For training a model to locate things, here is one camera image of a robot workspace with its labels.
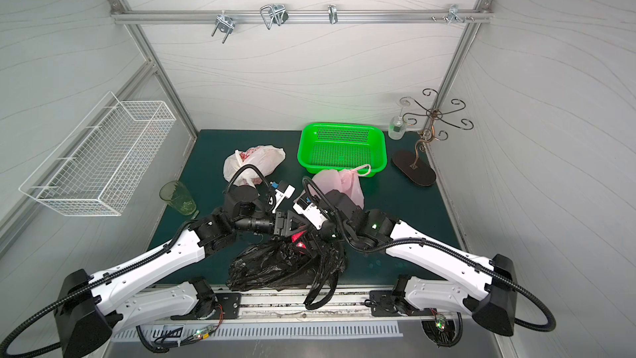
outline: glass cup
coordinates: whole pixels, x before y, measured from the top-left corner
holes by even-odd
[[[190,215],[196,210],[192,195],[181,181],[170,181],[161,187],[159,197],[183,215]]]

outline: vented metal panel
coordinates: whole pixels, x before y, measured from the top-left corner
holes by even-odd
[[[212,323],[187,324],[176,333],[179,338],[194,334],[197,329]],[[142,330],[147,339],[153,340],[180,328],[181,325],[145,325]],[[222,324],[221,328],[206,340],[256,340],[256,339],[352,339],[402,337],[397,321],[350,321],[309,323]],[[116,334],[112,340],[139,341],[137,331],[128,329]]]

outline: green plastic basket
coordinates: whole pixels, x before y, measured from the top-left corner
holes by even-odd
[[[383,171],[387,165],[387,147],[383,132],[372,126],[342,123],[312,123],[298,145],[298,162],[310,173],[324,169],[353,169],[371,165],[367,177]]]

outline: wire mesh basket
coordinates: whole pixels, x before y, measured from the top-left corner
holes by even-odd
[[[71,147],[68,140],[83,130],[80,123],[20,186],[22,193],[67,216],[122,214],[175,117],[164,101],[107,97],[112,105],[98,104],[91,111],[93,116],[103,112],[99,121],[85,127],[83,138]],[[57,164],[30,184],[51,159]]]

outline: wall hook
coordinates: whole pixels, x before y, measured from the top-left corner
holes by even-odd
[[[458,10],[459,9],[457,8],[457,5],[453,4],[449,9],[449,14],[444,17],[444,20],[446,20],[448,24],[454,22],[465,23],[466,17],[460,17],[459,15],[457,15]]]
[[[290,18],[284,4],[267,4],[261,7],[261,17],[267,29],[271,29],[274,21],[279,27]]]
[[[338,9],[335,4],[330,4],[327,7],[327,11],[329,12],[329,23],[335,24],[338,22]]]
[[[212,31],[212,36],[216,33],[216,30],[219,30],[225,33],[223,37],[223,41],[221,43],[225,43],[228,36],[234,32],[234,21],[227,17],[225,14],[219,14],[216,16],[216,26],[214,27],[214,31]]]

